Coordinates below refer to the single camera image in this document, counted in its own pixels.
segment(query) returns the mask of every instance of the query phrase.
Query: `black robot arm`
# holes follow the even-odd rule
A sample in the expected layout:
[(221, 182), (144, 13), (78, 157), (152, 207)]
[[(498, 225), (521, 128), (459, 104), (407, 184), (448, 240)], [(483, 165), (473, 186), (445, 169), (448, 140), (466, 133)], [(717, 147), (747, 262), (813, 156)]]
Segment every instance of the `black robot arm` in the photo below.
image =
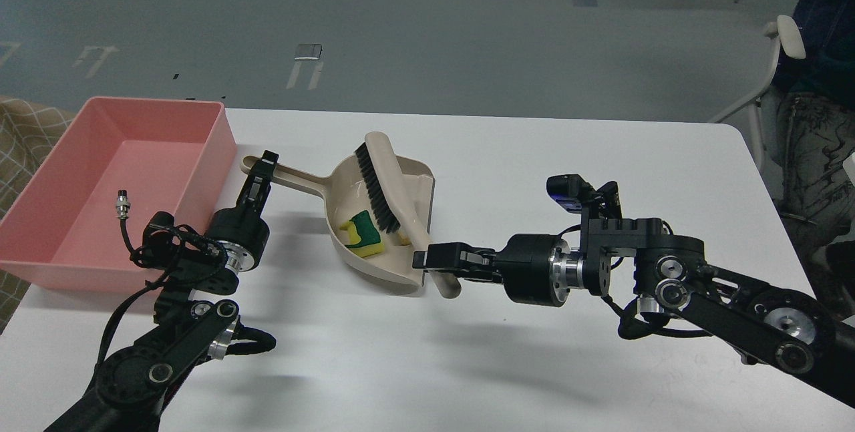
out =
[[(278, 155), (265, 152), (248, 173), (235, 207), (218, 210), (208, 231), (174, 225), (160, 211), (143, 232), (143, 244), (130, 250), (131, 260), (162, 275), (122, 303), (110, 317), (101, 341), (94, 375), (83, 397), (46, 430), (126, 432), (158, 430), (161, 413), (196, 365), (226, 355), (264, 353), (276, 345), (272, 335), (241, 323), (238, 304), (192, 300), (194, 290), (230, 295), (238, 272), (259, 264), (269, 229), (261, 218)], [(120, 191), (116, 210), (128, 219), (130, 203)], [(162, 288), (154, 306), (156, 327), (130, 347), (106, 358), (120, 317), (138, 297)]]
[[(595, 190), (572, 174), (550, 177), (546, 188), (581, 215), (580, 225), (566, 230), (579, 230), (578, 248), (562, 234), (517, 234), (498, 251), (431, 244), (414, 254), (413, 267), (501, 283), (523, 304), (561, 306), (570, 290), (586, 289), (620, 314), (620, 337), (714, 335), (745, 364), (770, 365), (855, 407), (855, 329), (816, 299), (708, 264), (701, 240), (672, 234), (659, 218), (624, 219), (614, 182)], [(623, 310), (608, 296), (614, 258), (635, 258), (636, 299)], [(701, 331), (666, 329), (674, 318)]]

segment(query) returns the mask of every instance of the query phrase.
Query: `chair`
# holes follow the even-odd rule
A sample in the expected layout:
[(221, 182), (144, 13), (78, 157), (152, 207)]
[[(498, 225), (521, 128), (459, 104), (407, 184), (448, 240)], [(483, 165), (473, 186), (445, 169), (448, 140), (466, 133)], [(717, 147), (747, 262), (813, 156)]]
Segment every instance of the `chair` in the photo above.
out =
[[(753, 90), (749, 91), (748, 94), (734, 101), (729, 107), (725, 107), (724, 110), (707, 121), (709, 124), (721, 124), (727, 118), (730, 118), (730, 116), (735, 115), (736, 112), (748, 109), (749, 146), (751, 147), (751, 156), (754, 158), (754, 164), (759, 171), (763, 171), (765, 165), (767, 147), (763, 144), (764, 142), (769, 144), (770, 149), (775, 148), (774, 150), (769, 150), (769, 154), (772, 156), (776, 155), (776, 141), (774, 139), (764, 140), (764, 137), (774, 136), (775, 111), (778, 107), (761, 106), (761, 99), (766, 95), (772, 95), (769, 91), (772, 85), (772, 78), (775, 76), (775, 70), (778, 68), (778, 57), (780, 56), (781, 49), (784, 49), (784, 53), (788, 57), (796, 60), (804, 60), (806, 57), (801, 33), (793, 18), (787, 15), (779, 15), (776, 21), (772, 21), (766, 25), (763, 35), (772, 40), (772, 56), (769, 59), (769, 69), (763, 81)], [(763, 115), (761, 115), (762, 109), (767, 109), (767, 112), (764, 112)]]
[[(0, 96), (0, 219), (33, 178), (74, 115)], [(0, 334), (29, 284), (0, 270)]]

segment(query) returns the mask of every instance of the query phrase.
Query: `table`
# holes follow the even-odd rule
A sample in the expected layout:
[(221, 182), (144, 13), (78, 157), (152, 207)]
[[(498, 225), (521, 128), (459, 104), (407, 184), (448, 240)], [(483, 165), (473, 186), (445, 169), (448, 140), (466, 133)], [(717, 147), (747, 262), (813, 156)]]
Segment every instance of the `table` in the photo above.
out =
[[(578, 173), (595, 186), (617, 180), (624, 216), (659, 216), (702, 238), (712, 264), (810, 291), (742, 137), (727, 125), (227, 115), (238, 156), (220, 207), (232, 206), (243, 183), (241, 156), (270, 149), (323, 176), (379, 130), (436, 176), (434, 240), (499, 249), (517, 232), (578, 223), (544, 191), (548, 176)], [(333, 251), (322, 204), (271, 192), (262, 265), (241, 274), (232, 298), (243, 322), (272, 332), (278, 346), (198, 367), (161, 430), (851, 429), (851, 408), (771, 367), (740, 364), (715, 338), (622, 341), (617, 318), (585, 291), (554, 309), (512, 303), (492, 284), (465, 282), (448, 300), (430, 280), (406, 294), (363, 276)], [(625, 304), (632, 285), (627, 261), (611, 294)], [(121, 300), (31, 288), (0, 337), (0, 429), (42, 429), (79, 398)], [(152, 302), (132, 308), (112, 350), (152, 328)]]

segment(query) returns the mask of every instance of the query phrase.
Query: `sponge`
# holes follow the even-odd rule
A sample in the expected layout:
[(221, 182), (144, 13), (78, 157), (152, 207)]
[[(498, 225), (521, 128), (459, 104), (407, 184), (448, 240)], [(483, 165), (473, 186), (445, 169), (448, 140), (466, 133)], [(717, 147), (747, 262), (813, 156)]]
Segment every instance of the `sponge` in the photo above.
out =
[(363, 210), (349, 221), (342, 223), (339, 230), (347, 230), (351, 243), (345, 244), (345, 247), (362, 258), (382, 253), (385, 250), (368, 210)]

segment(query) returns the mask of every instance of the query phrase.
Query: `gray floor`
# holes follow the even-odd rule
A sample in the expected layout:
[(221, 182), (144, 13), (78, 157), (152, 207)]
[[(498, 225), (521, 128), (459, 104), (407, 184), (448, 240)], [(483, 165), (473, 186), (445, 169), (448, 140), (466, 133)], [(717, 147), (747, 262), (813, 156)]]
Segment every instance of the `gray floor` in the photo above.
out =
[[(733, 1), (0, 0), (0, 94), (699, 122), (760, 79), (761, 28), (797, 0)], [(323, 68), (289, 88), (298, 43)]]

